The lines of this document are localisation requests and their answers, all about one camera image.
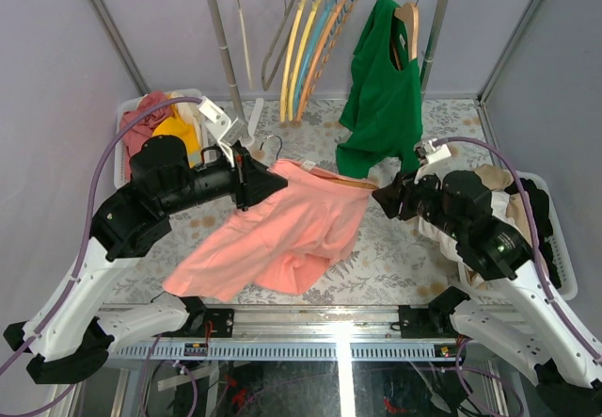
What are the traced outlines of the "wooden hanger with green shirt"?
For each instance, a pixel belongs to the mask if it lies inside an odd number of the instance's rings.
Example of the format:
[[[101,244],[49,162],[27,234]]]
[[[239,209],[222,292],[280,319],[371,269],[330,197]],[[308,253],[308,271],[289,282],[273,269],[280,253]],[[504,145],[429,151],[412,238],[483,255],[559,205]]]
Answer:
[[[275,160],[274,162],[276,162],[279,159],[279,156],[282,152],[283,149],[283,139],[281,136],[279,135],[269,135],[266,136],[260,143],[258,151],[259,152],[263,152],[264,151],[264,146],[266,143],[270,142],[272,139],[277,139],[278,140],[278,147],[275,153]],[[333,184],[340,184],[340,185],[345,185],[345,186],[349,186],[349,187],[355,187],[355,188],[360,188],[360,189],[368,189],[371,191],[374,191],[377,189],[377,185],[372,183],[372,182],[361,182],[359,180],[356,179],[345,179],[345,178],[337,178],[337,177],[330,177],[330,176],[321,176],[319,175],[319,178],[326,180],[330,183]]]

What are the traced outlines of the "salmon pink t shirt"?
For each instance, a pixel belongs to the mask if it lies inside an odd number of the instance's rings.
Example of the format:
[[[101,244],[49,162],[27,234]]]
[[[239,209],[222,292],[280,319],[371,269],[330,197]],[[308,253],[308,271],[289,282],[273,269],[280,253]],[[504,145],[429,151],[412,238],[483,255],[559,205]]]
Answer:
[[[234,211],[164,280],[177,297],[229,301],[249,284],[300,296],[357,240],[372,191],[319,178],[340,176],[310,161],[280,159],[288,186],[247,211]]]

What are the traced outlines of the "white garment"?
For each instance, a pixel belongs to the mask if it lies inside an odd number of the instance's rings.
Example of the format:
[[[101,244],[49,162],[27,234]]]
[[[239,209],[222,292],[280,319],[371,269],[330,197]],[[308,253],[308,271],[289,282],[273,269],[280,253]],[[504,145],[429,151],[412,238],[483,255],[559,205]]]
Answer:
[[[509,204],[509,199],[509,196],[505,192],[492,192],[491,208],[495,217],[498,217],[503,221],[507,220],[506,209]],[[440,252],[445,258],[457,263],[460,279],[464,279],[467,284],[474,289],[487,289],[487,285],[485,284],[481,275],[471,270],[461,260],[461,257],[458,255],[456,250],[455,240],[422,217],[419,217],[418,220],[418,230],[421,235],[438,243]]]

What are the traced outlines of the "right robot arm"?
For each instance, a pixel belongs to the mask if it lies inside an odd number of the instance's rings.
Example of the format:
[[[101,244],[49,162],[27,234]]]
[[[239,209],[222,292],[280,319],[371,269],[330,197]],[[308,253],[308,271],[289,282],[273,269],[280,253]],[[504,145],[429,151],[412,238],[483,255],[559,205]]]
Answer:
[[[502,293],[533,332],[514,329],[451,287],[429,306],[435,334],[456,331],[486,346],[528,379],[558,416],[600,415],[600,359],[572,333],[582,324],[557,290],[545,289],[529,243],[494,216],[492,192],[477,174],[457,170],[421,179],[398,174],[372,195],[387,217],[421,217],[449,236],[461,261]]]

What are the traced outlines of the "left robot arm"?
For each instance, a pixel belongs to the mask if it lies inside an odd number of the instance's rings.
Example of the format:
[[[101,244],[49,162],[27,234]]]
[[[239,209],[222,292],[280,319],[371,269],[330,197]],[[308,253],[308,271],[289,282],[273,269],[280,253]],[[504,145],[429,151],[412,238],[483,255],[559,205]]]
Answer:
[[[182,140],[157,136],[130,161],[131,179],[91,219],[87,249],[77,279],[56,313],[53,295],[31,320],[8,325],[4,338],[13,350],[32,354],[26,366],[37,384],[79,383],[94,375],[109,356],[154,335],[203,336],[207,308],[191,293],[168,293],[151,304],[100,317],[108,292],[127,270],[171,231],[170,216],[225,196],[240,210],[285,188],[287,180],[255,160],[240,143],[234,159],[224,154],[190,167]]]

